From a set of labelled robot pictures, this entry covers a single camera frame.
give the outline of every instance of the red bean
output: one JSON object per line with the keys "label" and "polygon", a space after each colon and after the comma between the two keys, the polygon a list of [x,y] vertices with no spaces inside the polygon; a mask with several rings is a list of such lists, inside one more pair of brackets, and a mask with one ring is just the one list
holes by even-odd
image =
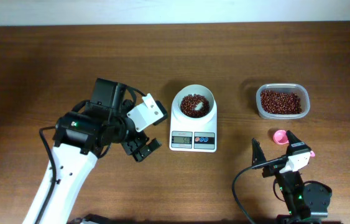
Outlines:
{"label": "red bean", "polygon": [[[195,108],[201,102],[203,104],[202,107],[199,110],[196,110]],[[180,103],[180,110],[183,112],[183,114],[191,118],[202,118],[209,113],[210,103],[205,96],[190,94],[182,99],[182,103]]]}
{"label": "red bean", "polygon": [[294,93],[264,90],[260,93],[263,110],[272,114],[300,114],[300,98]]}

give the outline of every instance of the scale display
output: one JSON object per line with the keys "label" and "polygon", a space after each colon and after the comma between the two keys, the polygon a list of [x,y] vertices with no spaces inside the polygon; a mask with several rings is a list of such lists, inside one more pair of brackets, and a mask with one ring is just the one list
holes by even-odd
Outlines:
{"label": "scale display", "polygon": [[173,137],[173,140],[172,140],[173,143],[185,143],[185,144],[189,144],[191,143],[191,138],[190,137]]}
{"label": "scale display", "polygon": [[172,131],[171,146],[184,149],[215,149],[214,141],[214,133]]}

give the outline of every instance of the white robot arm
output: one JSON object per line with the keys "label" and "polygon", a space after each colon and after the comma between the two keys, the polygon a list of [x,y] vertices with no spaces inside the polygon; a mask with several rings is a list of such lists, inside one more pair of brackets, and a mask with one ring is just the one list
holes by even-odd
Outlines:
{"label": "white robot arm", "polygon": [[[133,101],[123,101],[126,90]],[[138,106],[135,91],[143,96]],[[90,101],[76,105],[55,127],[40,130],[49,163],[23,224],[66,223],[83,182],[110,145],[121,143],[128,156],[141,162],[161,146],[156,139],[147,144],[143,130],[166,118],[167,111],[150,94],[98,78]],[[46,129],[56,129],[52,150],[42,133]]]}

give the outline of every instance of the white bracket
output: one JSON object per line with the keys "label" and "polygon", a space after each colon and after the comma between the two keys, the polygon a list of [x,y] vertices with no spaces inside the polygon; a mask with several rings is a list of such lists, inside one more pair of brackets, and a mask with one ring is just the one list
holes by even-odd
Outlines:
{"label": "white bracket", "polygon": [[163,117],[163,113],[150,93],[147,96],[143,96],[142,99],[143,103],[135,106],[127,114],[127,117],[134,122],[137,132],[143,131],[150,124]]}
{"label": "white bracket", "polygon": [[294,156],[288,156],[288,161],[284,168],[280,170],[280,173],[283,174],[288,171],[296,172],[301,168],[307,166],[310,159],[310,152],[304,152]]}

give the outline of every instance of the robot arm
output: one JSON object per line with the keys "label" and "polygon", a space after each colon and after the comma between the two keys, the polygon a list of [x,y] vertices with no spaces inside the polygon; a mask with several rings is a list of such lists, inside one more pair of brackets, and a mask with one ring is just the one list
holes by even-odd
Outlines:
{"label": "robot arm", "polygon": [[[126,90],[132,101],[123,100]],[[135,91],[144,101],[137,106]],[[52,150],[41,129],[50,161],[23,224],[66,223],[83,182],[110,145],[120,143],[128,156],[141,162],[161,146],[156,139],[147,144],[143,130],[166,118],[165,108],[150,94],[98,78],[91,100],[82,101],[57,121]]]}
{"label": "robot arm", "polygon": [[[80,154],[80,148],[61,144],[53,147],[57,176],[53,193],[40,223],[66,223],[83,182],[94,168],[98,158],[92,152]],[[25,223],[35,223],[44,203],[52,180],[52,165],[49,162],[37,195],[32,202]]]}
{"label": "robot arm", "polygon": [[278,182],[284,202],[288,207],[289,215],[279,215],[276,219],[278,224],[321,224],[321,218],[328,216],[327,208],[332,190],[317,181],[302,181],[299,169],[308,164],[311,148],[290,131],[287,131],[287,137],[289,140],[287,153],[270,161],[266,160],[259,142],[252,139],[252,166],[240,171],[234,178],[232,184],[234,199],[248,220],[255,223],[241,205],[234,185],[245,171],[263,168],[263,178],[275,176],[274,184]]}

